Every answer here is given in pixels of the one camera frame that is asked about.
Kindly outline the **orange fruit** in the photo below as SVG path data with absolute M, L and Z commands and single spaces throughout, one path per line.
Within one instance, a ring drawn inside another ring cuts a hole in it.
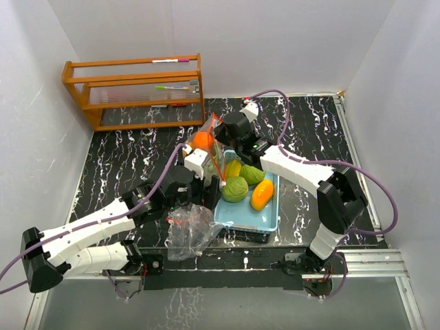
M 192 147 L 194 149 L 201 149 L 209 151 L 214 144 L 214 138 L 205 131 L 197 132 L 192 139 Z

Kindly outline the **netted green melon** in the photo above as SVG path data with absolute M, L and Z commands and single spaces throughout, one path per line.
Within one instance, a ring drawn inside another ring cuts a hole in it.
M 212 154 L 208 156 L 208 162 L 204 168 L 204 175 L 207 185 L 211 183 L 213 176 L 216 176 L 222 180 L 225 167 L 222 154 L 219 151 L 211 151 L 211 153 Z

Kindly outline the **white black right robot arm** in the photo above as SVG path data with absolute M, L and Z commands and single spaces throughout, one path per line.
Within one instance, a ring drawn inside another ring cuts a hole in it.
M 257 136 L 242 112 L 229 113 L 213 135 L 233 148 L 245 164 L 289 180 L 317 199 L 320 226 L 294 263 L 303 270 L 325 271 L 336 246 L 368 206 L 355 171 L 348 164 L 332 168 L 287 152 L 282 145 Z

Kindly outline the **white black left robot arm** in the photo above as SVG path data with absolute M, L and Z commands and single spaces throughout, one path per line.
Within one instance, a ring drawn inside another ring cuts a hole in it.
M 73 223 L 52 230 L 33 227 L 22 236 L 22 263 L 32 293 L 57 286 L 67 277 L 100 271 L 158 275 L 162 258 L 147 256 L 132 240 L 97 243 L 149 222 L 159 221 L 183 206 L 213 210 L 224 181 L 211 179 L 182 165 L 172 166 L 157 182 L 144 181 L 107 206 Z

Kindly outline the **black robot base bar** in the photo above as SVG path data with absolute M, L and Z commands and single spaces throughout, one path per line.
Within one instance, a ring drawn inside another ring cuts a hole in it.
M 142 248 L 144 260 L 126 272 L 111 270 L 118 280 L 144 281 L 145 290 L 177 288 L 278 287 L 302 290 L 306 278 L 328 280 L 344 273 L 344 255 L 335 255 L 316 272 L 306 269 L 302 247 L 209 247 L 184 261 L 168 260 L 168 250 Z

